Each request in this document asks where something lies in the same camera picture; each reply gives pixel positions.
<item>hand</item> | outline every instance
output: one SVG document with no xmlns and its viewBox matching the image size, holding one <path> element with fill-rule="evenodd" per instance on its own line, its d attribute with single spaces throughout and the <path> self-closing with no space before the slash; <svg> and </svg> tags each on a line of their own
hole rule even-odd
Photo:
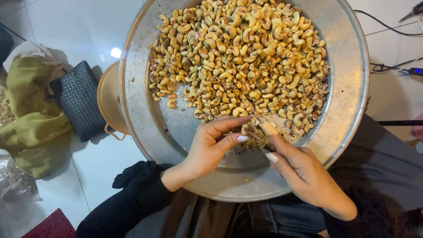
<svg viewBox="0 0 423 238">
<path fill-rule="evenodd" d="M 162 182 L 169 191 L 176 191 L 185 183 L 213 172 L 226 152 L 250 138 L 238 133 L 251 117 L 222 116 L 212 122 L 201 124 L 191 145 L 187 158 L 162 174 Z"/>
<path fill-rule="evenodd" d="M 279 134 L 269 136 L 269 141 L 277 151 L 272 154 L 274 157 L 269 156 L 270 164 L 297 197 L 344 221 L 357 216 L 354 202 L 336 184 L 309 148 L 296 148 Z"/>
</svg>

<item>fingernail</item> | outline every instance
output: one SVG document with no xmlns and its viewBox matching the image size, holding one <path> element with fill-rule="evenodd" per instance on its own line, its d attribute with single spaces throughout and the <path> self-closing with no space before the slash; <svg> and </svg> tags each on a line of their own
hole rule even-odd
<svg viewBox="0 0 423 238">
<path fill-rule="evenodd" d="M 268 154 L 266 154 L 266 157 L 271 161 L 271 162 L 273 162 L 273 163 L 276 163 L 277 162 L 277 157 L 274 155 L 274 154 L 272 154 L 272 153 L 268 153 Z"/>
<path fill-rule="evenodd" d="M 238 136 L 236 140 L 239 142 L 244 142 L 250 140 L 250 138 L 248 136 Z"/>
</svg>

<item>metal tray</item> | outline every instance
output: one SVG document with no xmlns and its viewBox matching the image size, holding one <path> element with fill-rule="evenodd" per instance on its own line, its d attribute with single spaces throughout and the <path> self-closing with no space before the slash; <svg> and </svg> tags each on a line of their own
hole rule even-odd
<svg viewBox="0 0 423 238">
<path fill-rule="evenodd" d="M 126 123 L 138 148 L 158 164 L 178 164 L 188 154 L 196 127 L 201 123 L 194 109 L 169 109 L 167 100 L 154 102 L 148 89 L 148 48 L 159 37 L 159 14 L 192 7 L 201 0 L 148 0 L 129 31 L 120 64 L 120 97 Z M 367 98 L 369 67 L 364 34 L 345 0 L 292 0 L 312 20 L 326 41 L 329 91 L 320 120 L 296 146 L 309 147 L 324 164 L 331 166 L 352 139 L 363 115 Z M 259 151 L 229 154 L 208 176 L 184 186 L 190 192 L 225 202 L 251 202 L 291 192 L 284 179 L 269 166 Z"/>
</svg>

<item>green fabric bag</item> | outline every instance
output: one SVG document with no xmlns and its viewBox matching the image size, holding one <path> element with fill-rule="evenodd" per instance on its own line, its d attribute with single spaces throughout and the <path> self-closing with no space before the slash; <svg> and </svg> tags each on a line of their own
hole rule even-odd
<svg viewBox="0 0 423 238">
<path fill-rule="evenodd" d="M 52 69 L 44 61 L 41 56 L 13 61 L 6 98 L 17 119 L 0 129 L 0 147 L 33 178 L 51 174 L 66 161 L 72 132 L 68 117 L 46 99 Z"/>
</svg>

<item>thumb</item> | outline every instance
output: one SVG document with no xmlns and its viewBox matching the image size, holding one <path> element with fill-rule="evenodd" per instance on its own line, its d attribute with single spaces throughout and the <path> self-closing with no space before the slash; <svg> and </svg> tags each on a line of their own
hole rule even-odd
<svg viewBox="0 0 423 238">
<path fill-rule="evenodd" d="M 225 136 L 219 142 L 217 142 L 214 147 L 217 149 L 221 149 L 224 151 L 229 150 L 230 148 L 236 146 L 240 142 L 248 141 L 250 138 L 248 136 L 244 136 L 241 133 L 233 133 Z"/>
<path fill-rule="evenodd" d="M 266 156 L 270 160 L 270 165 L 286 180 L 286 182 L 291 187 L 301 181 L 297 172 L 295 172 L 295 169 L 291 166 L 285 156 L 276 152 Z"/>
</svg>

